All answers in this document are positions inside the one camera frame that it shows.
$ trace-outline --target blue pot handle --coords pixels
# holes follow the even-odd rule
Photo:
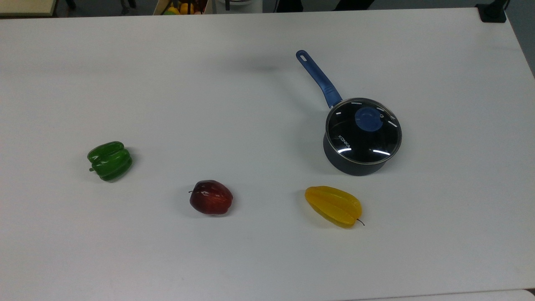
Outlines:
[[[304,50],[299,50],[295,56],[297,57],[297,60],[303,65],[303,67],[308,71],[310,76],[318,83],[319,87],[323,91],[323,95],[325,95],[325,100],[327,101],[327,104],[329,108],[332,108],[337,103],[342,101],[342,97],[340,97],[340,94],[338,94],[338,91],[333,86],[331,81],[325,76],[323,71],[318,67],[318,65],[314,62],[314,60],[308,55],[308,53]]]

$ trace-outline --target red apple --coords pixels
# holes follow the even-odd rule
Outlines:
[[[204,180],[195,184],[189,203],[204,214],[225,214],[232,199],[232,193],[225,185],[214,180]]]

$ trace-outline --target black object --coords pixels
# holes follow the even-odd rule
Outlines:
[[[353,176],[379,170],[401,146],[397,117],[371,99],[342,101],[331,81],[306,51],[299,50],[296,57],[320,86],[331,108],[323,137],[323,150],[329,161]]]
[[[75,10],[76,9],[76,3],[74,2],[74,0],[65,0],[65,2],[67,2],[67,6],[71,10]]]
[[[340,0],[333,11],[367,10],[375,0]],[[301,0],[277,0],[273,12],[302,12]]]
[[[74,2],[74,0],[65,0],[65,2],[67,2],[67,6],[71,10],[75,10],[76,9],[76,3]],[[128,4],[133,9],[136,8],[136,6],[137,6],[135,0],[128,0]],[[125,0],[121,0],[121,6],[123,7],[122,14],[127,14],[129,9],[128,9],[128,6],[126,6]]]
[[[481,21],[485,23],[505,23],[505,9],[510,0],[495,0],[491,4],[476,4]]]

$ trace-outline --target cooking pot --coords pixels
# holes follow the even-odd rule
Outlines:
[[[381,103],[367,98],[342,100],[331,81],[299,50],[296,57],[325,95],[331,108],[325,123],[323,150],[340,171],[365,176],[379,170],[401,145],[398,118]]]

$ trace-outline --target chair leg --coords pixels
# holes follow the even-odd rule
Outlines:
[[[71,10],[76,9],[76,3],[74,2],[74,0],[65,0],[65,2],[67,2],[68,8],[70,8]]]

